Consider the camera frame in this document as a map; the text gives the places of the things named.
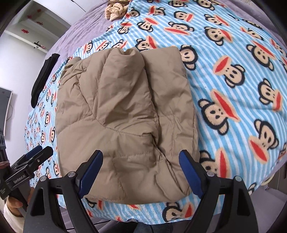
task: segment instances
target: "human hand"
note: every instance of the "human hand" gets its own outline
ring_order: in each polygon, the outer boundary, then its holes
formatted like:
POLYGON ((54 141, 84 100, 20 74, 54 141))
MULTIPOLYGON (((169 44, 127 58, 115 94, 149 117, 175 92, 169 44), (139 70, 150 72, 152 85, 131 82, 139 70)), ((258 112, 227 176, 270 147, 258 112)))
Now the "human hand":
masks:
MULTIPOLYGON (((28 200, 27 200, 27 203, 29 204, 30 200, 31 200, 31 197, 33 195, 33 192, 34 192, 34 188, 31 187, 31 190, 30 190, 30 194, 28 196, 28 200)), ((20 213, 20 211, 18 210, 18 208, 21 208, 23 206, 23 203, 20 202, 19 200, 17 200, 16 198, 14 197, 8 197, 7 198, 7 201, 6 201, 6 205, 8 207, 8 209, 10 210, 10 212, 15 215, 16 217, 22 217, 22 214, 20 213)))

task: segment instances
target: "brown jacket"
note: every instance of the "brown jacket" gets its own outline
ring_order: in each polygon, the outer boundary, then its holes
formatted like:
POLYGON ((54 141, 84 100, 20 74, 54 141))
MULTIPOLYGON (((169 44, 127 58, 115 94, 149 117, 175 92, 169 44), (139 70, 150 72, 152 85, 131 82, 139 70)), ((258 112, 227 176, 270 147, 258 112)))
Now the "brown jacket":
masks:
POLYGON ((178 48, 75 57, 62 73, 57 105, 62 175, 103 152, 91 201, 174 202, 190 194, 179 152, 199 161, 198 129, 178 48))

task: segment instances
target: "jacket sleeve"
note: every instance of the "jacket sleeve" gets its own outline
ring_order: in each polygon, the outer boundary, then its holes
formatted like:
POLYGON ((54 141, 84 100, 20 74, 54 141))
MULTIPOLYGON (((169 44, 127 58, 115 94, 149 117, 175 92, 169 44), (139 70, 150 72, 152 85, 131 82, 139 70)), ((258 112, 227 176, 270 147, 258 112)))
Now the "jacket sleeve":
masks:
POLYGON ((23 233, 24 227, 24 218, 23 217, 16 217, 14 216, 10 210, 8 209, 7 205, 4 206, 3 211, 4 218, 6 218, 7 222, 13 228, 16 233, 23 233))

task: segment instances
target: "screen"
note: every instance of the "screen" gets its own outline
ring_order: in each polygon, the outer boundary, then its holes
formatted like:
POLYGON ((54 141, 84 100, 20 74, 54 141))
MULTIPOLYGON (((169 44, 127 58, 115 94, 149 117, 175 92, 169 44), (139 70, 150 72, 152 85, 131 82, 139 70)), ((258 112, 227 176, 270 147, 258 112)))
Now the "screen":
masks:
POLYGON ((12 91, 0 87, 0 129, 5 135, 5 124, 12 91))

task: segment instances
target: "red decoration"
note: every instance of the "red decoration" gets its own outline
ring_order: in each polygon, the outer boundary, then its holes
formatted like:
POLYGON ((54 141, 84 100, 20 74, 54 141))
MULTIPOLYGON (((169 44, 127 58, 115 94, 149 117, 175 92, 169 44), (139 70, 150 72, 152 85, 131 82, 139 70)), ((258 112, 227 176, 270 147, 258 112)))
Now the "red decoration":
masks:
POLYGON ((25 30, 25 29, 21 29, 21 31, 23 32, 23 33, 29 33, 27 30, 25 30))

